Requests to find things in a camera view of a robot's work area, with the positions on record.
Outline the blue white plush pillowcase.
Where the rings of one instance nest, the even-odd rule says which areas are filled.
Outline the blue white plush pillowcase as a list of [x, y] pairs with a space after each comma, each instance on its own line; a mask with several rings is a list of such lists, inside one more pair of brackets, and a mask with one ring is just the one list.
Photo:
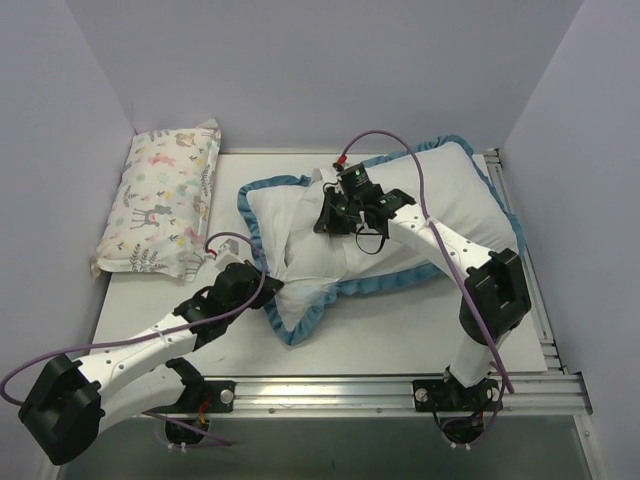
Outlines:
[[[371, 180], [384, 190], [398, 188], [414, 199], [424, 197], [431, 215], [471, 241], [495, 251], [510, 248], [522, 253], [525, 238], [518, 219], [507, 211], [472, 156], [473, 150], [464, 139], [450, 135], [423, 142], [411, 153], [397, 151], [370, 158], [364, 165]], [[326, 183], [334, 181], [331, 168], [316, 170]], [[278, 280], [284, 270], [284, 244], [293, 207], [316, 170], [309, 176], [278, 175], [254, 180], [238, 192], [238, 211], [251, 241], [262, 251], [254, 258], [264, 261], [269, 275]], [[312, 304], [279, 300], [283, 287], [265, 306], [269, 324], [284, 344], [295, 346], [309, 337], [326, 308], [341, 295], [398, 290], [441, 274], [425, 257], [397, 242], [389, 241], [380, 253], [373, 254], [373, 240], [356, 240], [352, 235], [346, 238], [349, 273], [344, 280], [336, 282]]]

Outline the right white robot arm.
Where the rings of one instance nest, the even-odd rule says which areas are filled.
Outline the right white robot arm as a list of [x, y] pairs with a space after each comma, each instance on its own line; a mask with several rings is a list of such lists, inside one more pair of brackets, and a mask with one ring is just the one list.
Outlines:
[[337, 173], [323, 186], [316, 233], [360, 235], [368, 229], [383, 242], [395, 241], [425, 257], [462, 293], [459, 321], [462, 344], [447, 368], [446, 402], [465, 409], [479, 397], [479, 384], [495, 368], [505, 370], [499, 348], [531, 309], [522, 261], [509, 248], [481, 246], [426, 214], [400, 189], [385, 192], [363, 164]]

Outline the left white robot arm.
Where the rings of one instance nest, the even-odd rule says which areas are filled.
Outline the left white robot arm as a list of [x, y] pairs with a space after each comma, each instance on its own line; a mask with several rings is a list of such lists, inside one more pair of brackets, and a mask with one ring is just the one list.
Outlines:
[[245, 310], [257, 310], [283, 288], [250, 262], [232, 262], [150, 328], [95, 354], [49, 360], [18, 417], [52, 464], [85, 452], [98, 435], [157, 408], [192, 411], [212, 395], [189, 354], [224, 335]]

